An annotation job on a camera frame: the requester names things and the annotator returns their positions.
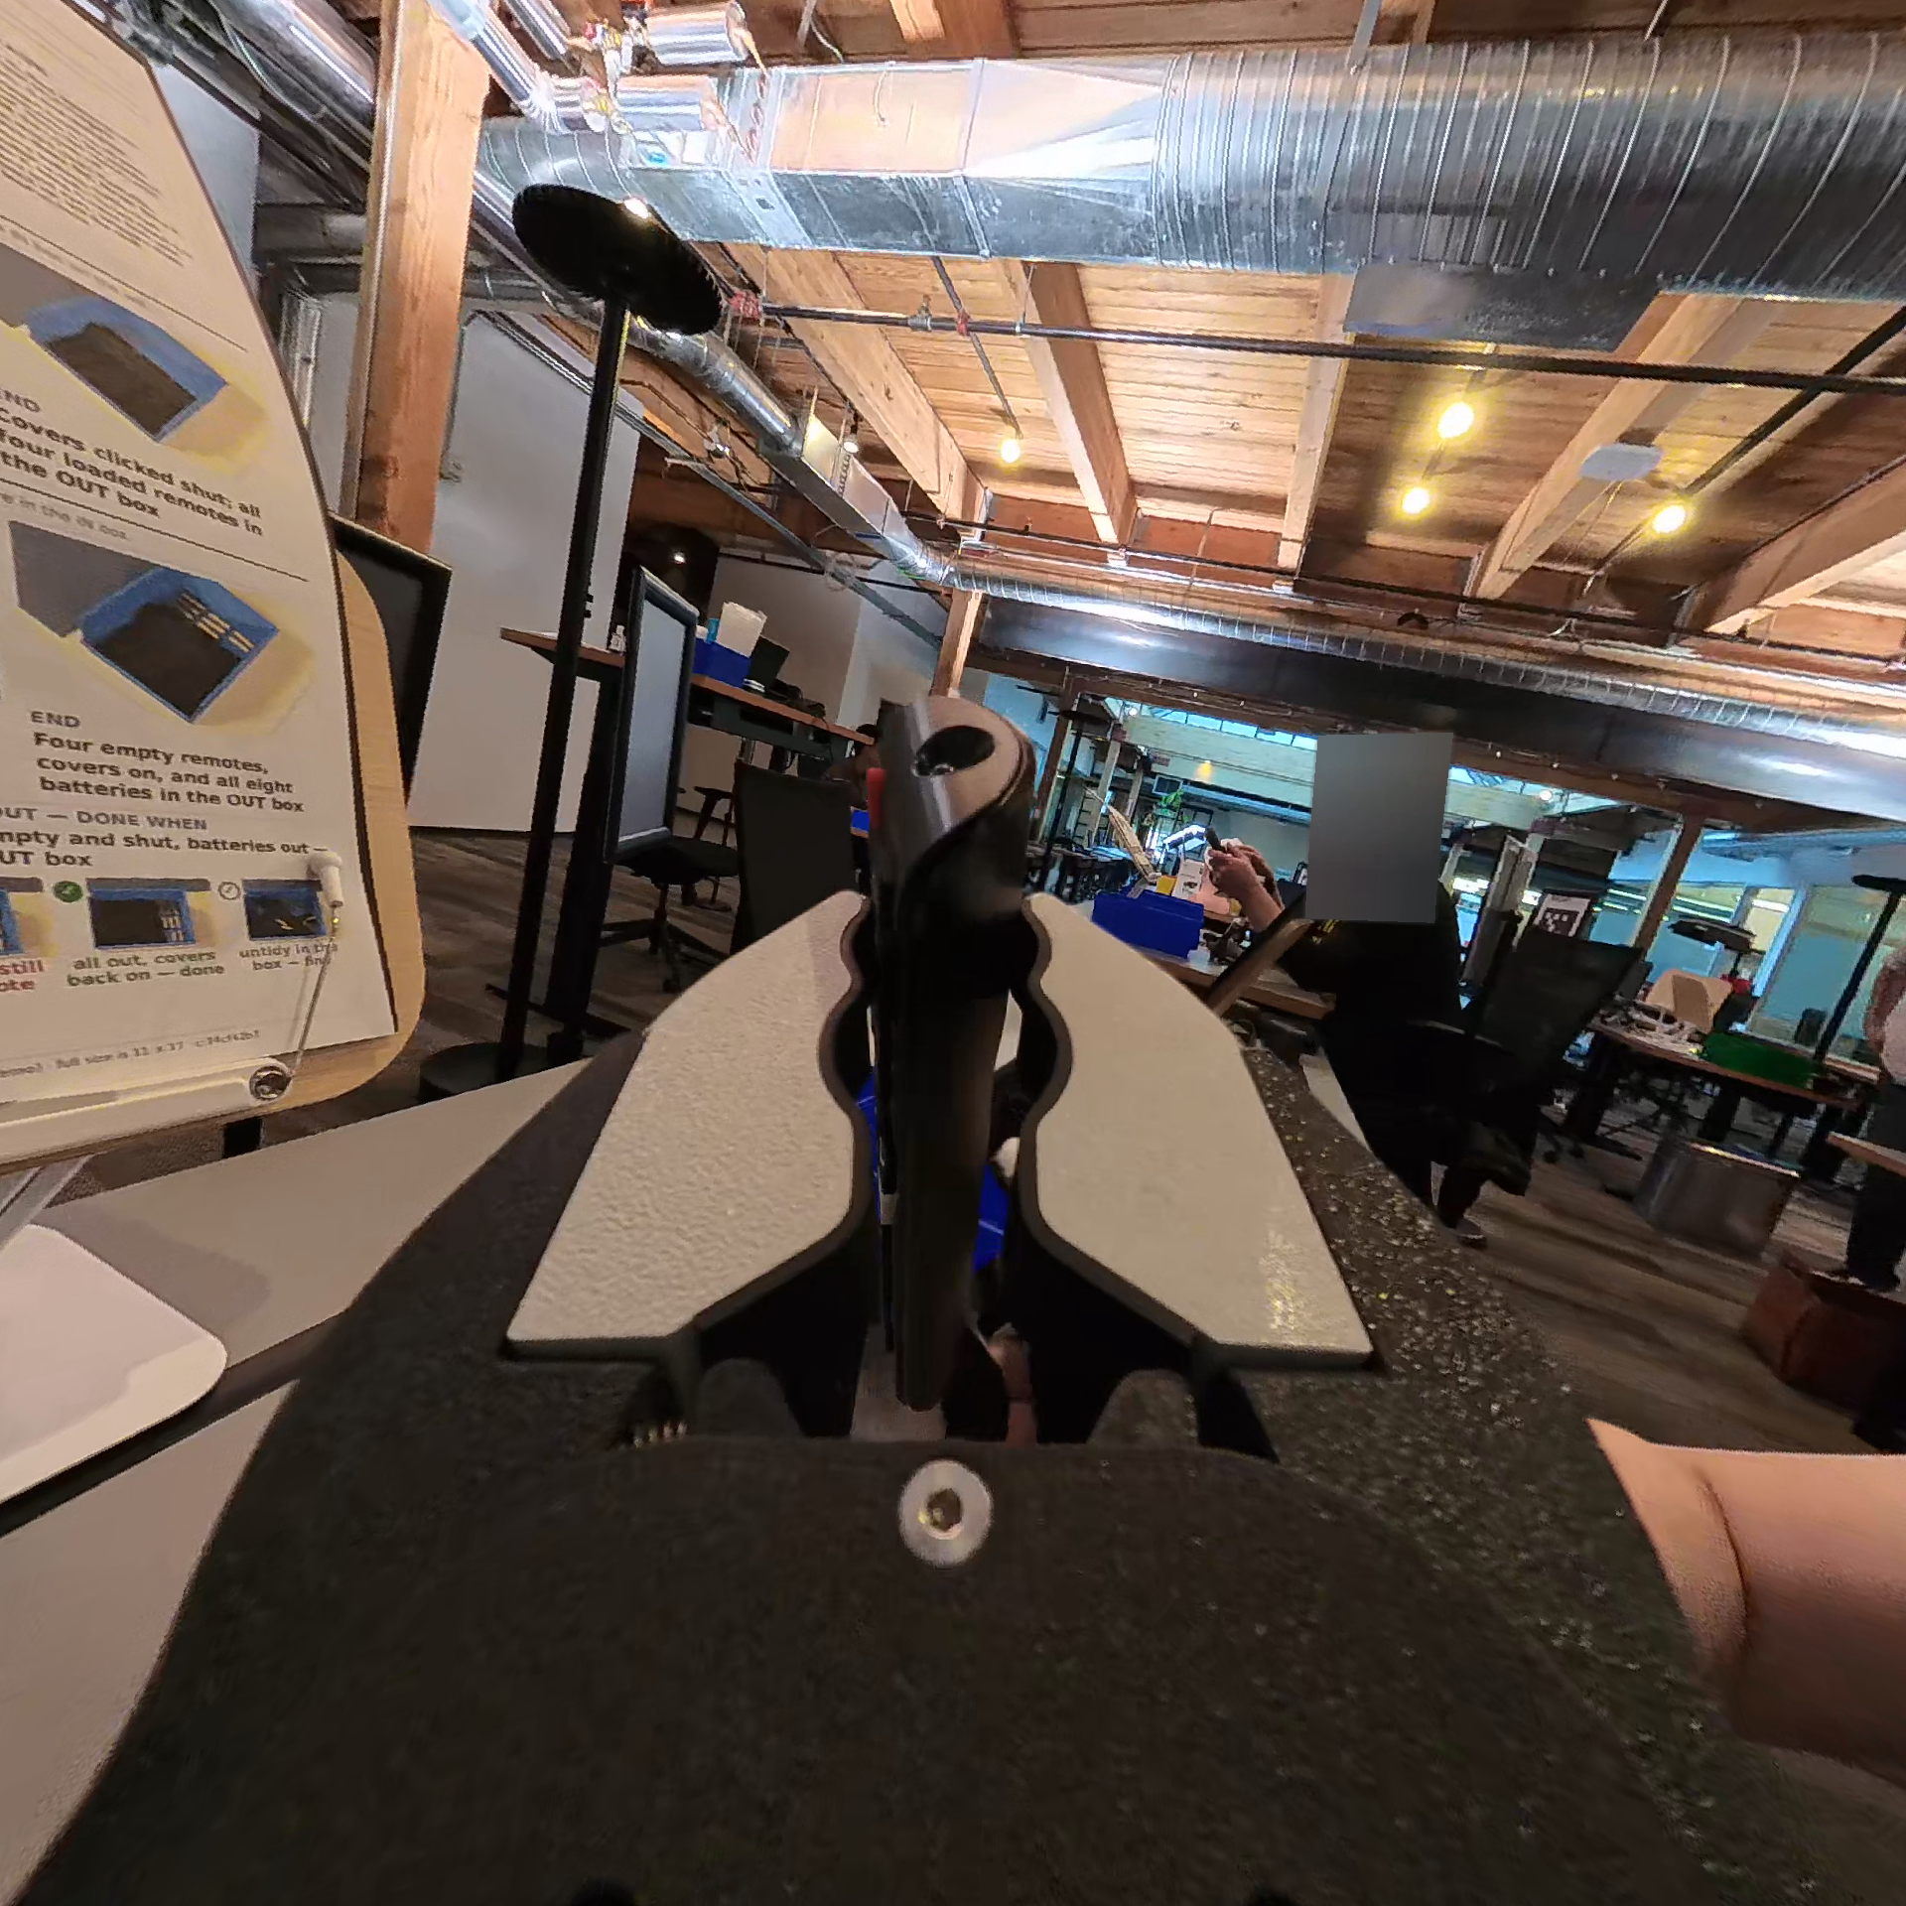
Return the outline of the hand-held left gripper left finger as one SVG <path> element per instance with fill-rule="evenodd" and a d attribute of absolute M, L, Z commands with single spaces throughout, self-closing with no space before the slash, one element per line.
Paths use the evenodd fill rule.
<path fill-rule="evenodd" d="M 855 893 L 716 965 L 643 1036 L 506 1328 L 514 1354 L 625 1358 L 689 1402 L 726 1362 L 800 1426 L 849 1426 L 877 1293 Z"/>

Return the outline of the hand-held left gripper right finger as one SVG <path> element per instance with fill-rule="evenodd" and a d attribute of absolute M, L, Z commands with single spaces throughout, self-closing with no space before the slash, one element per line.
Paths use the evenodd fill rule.
<path fill-rule="evenodd" d="M 1034 895 L 1020 1056 L 1050 1066 L 1014 1154 L 1012 1330 L 1040 1426 L 1133 1374 L 1215 1416 L 1249 1378 L 1348 1378 L 1376 1346 L 1247 1056 L 1193 993 Z"/>

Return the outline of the black remote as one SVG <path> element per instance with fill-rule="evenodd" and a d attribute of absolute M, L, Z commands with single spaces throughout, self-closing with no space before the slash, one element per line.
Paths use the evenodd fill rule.
<path fill-rule="evenodd" d="M 881 721 L 869 772 L 869 1038 L 895 1394 L 945 1404 L 975 1308 L 992 1074 L 1024 975 L 1028 739 L 929 695 Z"/>

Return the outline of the person's right forearm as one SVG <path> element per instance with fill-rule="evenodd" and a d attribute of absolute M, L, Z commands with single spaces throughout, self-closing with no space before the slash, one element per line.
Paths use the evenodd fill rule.
<path fill-rule="evenodd" d="M 1904 1785 L 1904 1457 L 1588 1430 L 1747 1739 Z"/>

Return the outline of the black office chair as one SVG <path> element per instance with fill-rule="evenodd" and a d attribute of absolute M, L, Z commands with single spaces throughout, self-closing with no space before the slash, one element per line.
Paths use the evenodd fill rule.
<path fill-rule="evenodd" d="M 1471 1215 L 1485 1187 L 1526 1191 L 1540 1112 L 1562 1060 L 1638 963 L 1632 945 L 1568 937 L 1534 923 L 1503 955 L 1455 1044 L 1433 1150 L 1441 1167 L 1433 1211 L 1457 1243 L 1487 1247 Z"/>
<path fill-rule="evenodd" d="M 738 955 L 814 905 L 863 897 L 849 782 L 736 766 L 732 780 Z"/>

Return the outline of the black framed display on stand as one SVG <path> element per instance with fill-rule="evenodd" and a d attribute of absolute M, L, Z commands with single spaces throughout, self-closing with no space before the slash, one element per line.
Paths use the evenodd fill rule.
<path fill-rule="evenodd" d="M 615 699 L 609 866 L 673 832 L 687 705 L 701 639 L 699 612 L 665 580 L 639 568 L 627 594 L 627 645 Z"/>

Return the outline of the brown cardboard box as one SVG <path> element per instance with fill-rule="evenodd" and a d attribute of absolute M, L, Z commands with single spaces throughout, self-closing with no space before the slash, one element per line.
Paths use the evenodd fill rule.
<path fill-rule="evenodd" d="M 1747 1306 L 1743 1342 L 1791 1390 L 1846 1410 L 1850 1433 L 1904 1453 L 1904 1294 L 1781 1249 Z"/>

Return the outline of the printed instruction poster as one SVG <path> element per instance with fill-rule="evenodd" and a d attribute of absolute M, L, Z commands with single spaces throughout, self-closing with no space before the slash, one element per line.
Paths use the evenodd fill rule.
<path fill-rule="evenodd" d="M 4 1169 L 268 1112 L 399 997 L 335 538 L 147 60 L 4 4 Z"/>

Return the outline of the dark wall monitor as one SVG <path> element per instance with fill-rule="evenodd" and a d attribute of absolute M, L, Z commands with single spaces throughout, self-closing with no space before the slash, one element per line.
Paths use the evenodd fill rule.
<path fill-rule="evenodd" d="M 331 518 L 337 556 L 369 594 L 385 633 L 403 788 L 413 786 L 454 572 L 381 532 Z"/>

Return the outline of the slim silver air duct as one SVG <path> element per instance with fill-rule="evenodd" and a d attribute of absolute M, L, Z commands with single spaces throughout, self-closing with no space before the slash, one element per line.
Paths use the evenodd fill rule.
<path fill-rule="evenodd" d="M 369 44 L 329 6 L 216 2 L 214 12 L 236 46 L 260 64 L 262 81 L 288 105 L 333 125 L 339 139 L 369 147 L 379 69 Z M 599 292 L 562 292 L 558 276 L 530 260 L 512 226 L 512 212 L 526 195 L 526 187 L 512 185 L 480 155 L 474 163 L 472 201 L 472 222 L 480 238 L 536 276 L 552 298 L 575 308 L 601 302 Z M 685 338 L 633 322 L 631 345 L 677 371 L 716 411 L 730 417 L 788 486 L 798 488 L 840 530 L 911 582 L 931 590 L 1002 594 L 1002 584 L 975 564 L 921 542 L 893 496 L 859 465 L 849 465 L 845 486 L 822 478 L 802 455 L 798 419 L 716 336 Z"/>

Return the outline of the large silver air duct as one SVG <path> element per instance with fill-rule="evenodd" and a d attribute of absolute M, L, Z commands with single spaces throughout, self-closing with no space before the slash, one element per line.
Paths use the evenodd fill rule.
<path fill-rule="evenodd" d="M 478 179 L 691 242 L 1902 300 L 1902 32 L 746 69 L 697 125 L 492 123 Z"/>

